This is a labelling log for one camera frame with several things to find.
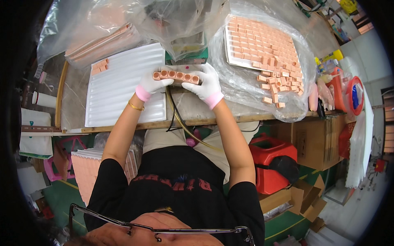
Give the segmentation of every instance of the white cup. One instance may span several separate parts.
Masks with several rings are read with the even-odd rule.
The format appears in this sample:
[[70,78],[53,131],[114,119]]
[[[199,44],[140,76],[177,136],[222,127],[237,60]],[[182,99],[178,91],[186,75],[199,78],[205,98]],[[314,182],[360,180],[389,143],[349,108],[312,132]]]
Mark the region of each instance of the white cup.
[[32,104],[37,104],[44,107],[56,108],[56,97],[50,96],[40,92],[33,92]]

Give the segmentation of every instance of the glasses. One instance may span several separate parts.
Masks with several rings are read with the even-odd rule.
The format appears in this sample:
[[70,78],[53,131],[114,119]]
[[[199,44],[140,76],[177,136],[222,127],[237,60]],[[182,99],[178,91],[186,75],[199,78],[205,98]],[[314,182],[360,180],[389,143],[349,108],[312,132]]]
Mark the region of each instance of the glasses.
[[248,242],[250,246],[255,246],[255,241],[253,240],[252,233],[250,232],[249,228],[246,226],[237,226],[234,229],[153,229],[150,226],[144,226],[140,224],[135,224],[135,223],[129,223],[129,222],[124,222],[121,220],[116,220],[112,219],[109,217],[106,217],[104,215],[98,214],[90,209],[78,206],[74,203],[70,205],[70,210],[69,210],[69,226],[70,226],[70,234],[71,237],[74,237],[74,233],[72,231],[72,217],[75,216],[74,214],[74,209],[83,212],[85,214],[94,216],[96,218],[99,218],[101,220],[104,220],[106,222],[109,222],[111,224],[117,225],[117,226],[122,226],[129,228],[129,231],[127,234],[131,235],[131,228],[133,226],[148,229],[151,232],[155,233],[154,237],[156,238],[157,242],[161,242],[162,239],[158,237],[159,234],[218,234],[218,233],[241,233],[243,230],[246,231],[247,236],[244,238],[245,242]]

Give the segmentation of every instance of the red lettering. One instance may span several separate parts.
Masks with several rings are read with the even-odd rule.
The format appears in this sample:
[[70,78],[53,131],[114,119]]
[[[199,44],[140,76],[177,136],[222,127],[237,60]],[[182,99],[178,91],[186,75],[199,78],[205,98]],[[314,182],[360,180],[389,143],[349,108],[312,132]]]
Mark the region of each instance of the red lettering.
[[194,179],[191,179],[191,180],[189,180],[189,185],[188,185],[188,190],[192,190],[194,187],[193,187],[193,185],[194,185]]
[[173,190],[175,190],[175,191],[183,191],[183,187],[184,186],[185,186],[185,183],[176,182],[174,184]]
[[172,188],[172,185],[171,185],[171,182],[169,179],[160,179],[160,182],[162,182],[163,184],[166,184]]
[[202,179],[199,179],[199,180],[200,180],[200,187],[201,187],[202,189],[208,190],[208,191],[212,191],[212,189],[211,189],[211,184],[210,184],[210,183],[208,183],[207,181],[204,181],[204,180],[202,180]]
[[149,174],[148,177],[146,177],[145,179],[151,179],[151,180],[159,180],[159,176],[155,175],[155,174]]
[[145,178],[145,175],[137,176],[132,181],[138,181],[138,180],[143,180]]

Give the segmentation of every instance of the hand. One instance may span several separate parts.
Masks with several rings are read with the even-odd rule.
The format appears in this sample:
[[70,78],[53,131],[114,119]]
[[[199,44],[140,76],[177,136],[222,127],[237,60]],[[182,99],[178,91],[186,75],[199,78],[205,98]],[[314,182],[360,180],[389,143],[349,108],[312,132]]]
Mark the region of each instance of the hand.
[[[156,67],[154,72],[162,70],[169,71],[172,69],[166,66]],[[173,82],[173,79],[153,80],[153,72],[148,72],[142,76],[139,85],[136,87],[136,95],[141,101],[146,102],[151,98],[153,93]]]
[[220,89],[219,75],[209,63],[199,67],[202,72],[191,72],[189,74],[200,76],[203,83],[201,85],[182,83],[182,87],[198,95],[212,110],[224,97]]

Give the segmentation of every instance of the woman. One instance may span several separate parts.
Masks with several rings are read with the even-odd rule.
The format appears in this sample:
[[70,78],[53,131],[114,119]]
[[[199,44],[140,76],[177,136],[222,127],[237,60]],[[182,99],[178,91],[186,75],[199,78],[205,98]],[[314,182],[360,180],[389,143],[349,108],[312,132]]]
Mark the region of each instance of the woman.
[[[147,130],[138,176],[127,184],[125,159],[144,103],[173,83],[147,74],[116,122],[106,143],[88,209],[131,222],[130,228],[85,214],[88,233],[74,243],[93,245],[263,245],[264,217],[255,187],[248,142],[258,122],[237,124],[227,107],[214,68],[201,65],[202,85],[182,83],[215,113],[217,127],[205,142],[187,146],[182,129]],[[223,183],[229,182],[227,197]],[[158,233],[154,229],[229,229]]]

